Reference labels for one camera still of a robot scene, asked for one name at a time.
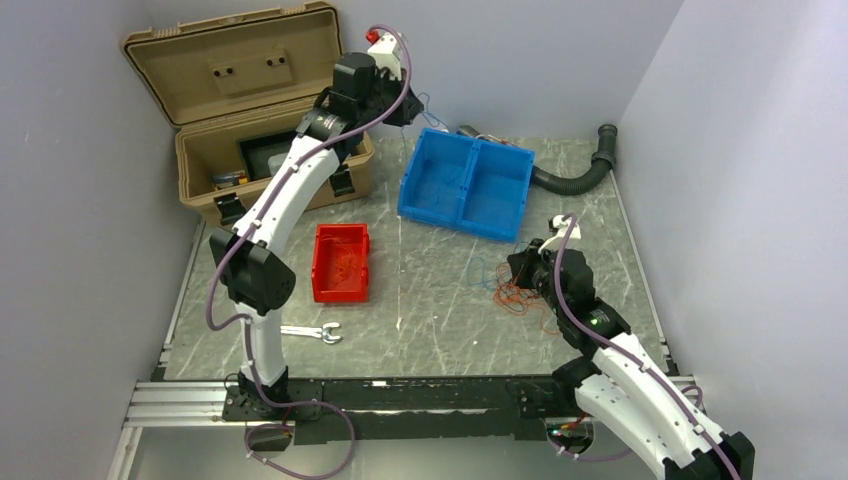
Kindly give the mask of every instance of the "table surface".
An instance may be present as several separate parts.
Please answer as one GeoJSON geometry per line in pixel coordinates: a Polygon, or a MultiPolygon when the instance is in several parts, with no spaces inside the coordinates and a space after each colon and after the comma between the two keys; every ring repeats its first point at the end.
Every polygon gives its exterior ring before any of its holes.
{"type": "MultiPolygon", "coordinates": [[[[575,177],[589,166],[596,141],[514,139],[536,151],[535,163],[560,176],[575,177]]],[[[298,221],[283,260],[298,275],[283,323],[320,326],[337,321],[343,340],[326,345],[307,337],[283,337],[292,377],[384,377],[549,374],[579,354],[556,330],[550,310],[523,316],[492,300],[490,280],[516,245],[416,223],[397,215],[400,179],[412,142],[381,139],[373,162],[374,191],[363,199],[306,212],[298,221]],[[321,223],[366,223],[371,237],[369,301],[316,304],[309,272],[315,228],[321,223]]],[[[611,177],[580,197],[561,197],[533,186],[519,240],[549,236],[550,217],[574,212],[582,250],[595,274],[598,295],[631,325],[645,350],[660,363],[661,334],[611,177]]],[[[242,362],[238,326],[212,332],[203,312],[214,262],[205,228],[180,308],[167,380],[217,379],[242,362]]],[[[235,312],[219,288],[214,315],[235,312]]]]}

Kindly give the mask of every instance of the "black hose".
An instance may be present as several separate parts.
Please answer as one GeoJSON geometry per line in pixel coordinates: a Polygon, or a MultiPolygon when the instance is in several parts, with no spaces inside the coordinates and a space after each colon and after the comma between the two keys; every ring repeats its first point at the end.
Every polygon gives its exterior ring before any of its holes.
{"type": "MultiPolygon", "coordinates": [[[[460,127],[458,133],[471,137],[480,134],[468,125],[460,127]]],[[[615,167],[615,140],[618,129],[614,125],[602,125],[598,129],[598,151],[592,154],[592,166],[583,175],[577,178],[563,178],[533,167],[531,181],[549,192],[559,195],[575,196],[582,195],[595,188],[615,167]]]]}

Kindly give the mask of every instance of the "silver wrench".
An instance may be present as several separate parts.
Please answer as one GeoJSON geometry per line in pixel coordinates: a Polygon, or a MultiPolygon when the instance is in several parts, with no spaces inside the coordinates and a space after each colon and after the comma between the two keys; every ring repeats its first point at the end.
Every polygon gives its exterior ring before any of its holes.
{"type": "Polygon", "coordinates": [[[339,343],[342,337],[333,335],[330,331],[334,328],[339,328],[339,322],[325,323],[321,327],[295,327],[292,325],[280,326],[280,333],[283,335],[299,335],[301,337],[320,338],[324,343],[332,345],[339,343]]]}

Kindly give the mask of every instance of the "white wall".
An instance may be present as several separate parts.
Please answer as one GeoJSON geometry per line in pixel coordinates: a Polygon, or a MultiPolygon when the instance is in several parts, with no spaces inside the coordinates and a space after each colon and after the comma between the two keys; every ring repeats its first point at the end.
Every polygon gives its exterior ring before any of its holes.
{"type": "MultiPolygon", "coordinates": [[[[160,28],[304,3],[144,1],[160,28]]],[[[349,50],[367,45],[364,33],[374,23],[391,25],[407,36],[415,67],[413,88],[432,95],[431,110],[445,122],[469,123],[497,135],[595,138],[598,126],[621,118],[681,1],[333,3],[349,50]]],[[[410,135],[416,135],[414,129],[410,135]]]]}
{"type": "Polygon", "coordinates": [[[848,477],[848,7],[687,0],[620,123],[673,354],[756,478],[848,477]]]}
{"type": "Polygon", "coordinates": [[[121,56],[132,0],[0,6],[0,478],[103,478],[195,216],[121,56]]]}

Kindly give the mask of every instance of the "blue plastic container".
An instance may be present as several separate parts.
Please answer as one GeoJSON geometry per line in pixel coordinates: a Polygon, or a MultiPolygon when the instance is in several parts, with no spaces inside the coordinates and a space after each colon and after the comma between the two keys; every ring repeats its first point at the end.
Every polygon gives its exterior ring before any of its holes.
{"type": "Polygon", "coordinates": [[[531,150],[424,129],[401,181],[398,213],[515,241],[534,157],[531,150]]]}

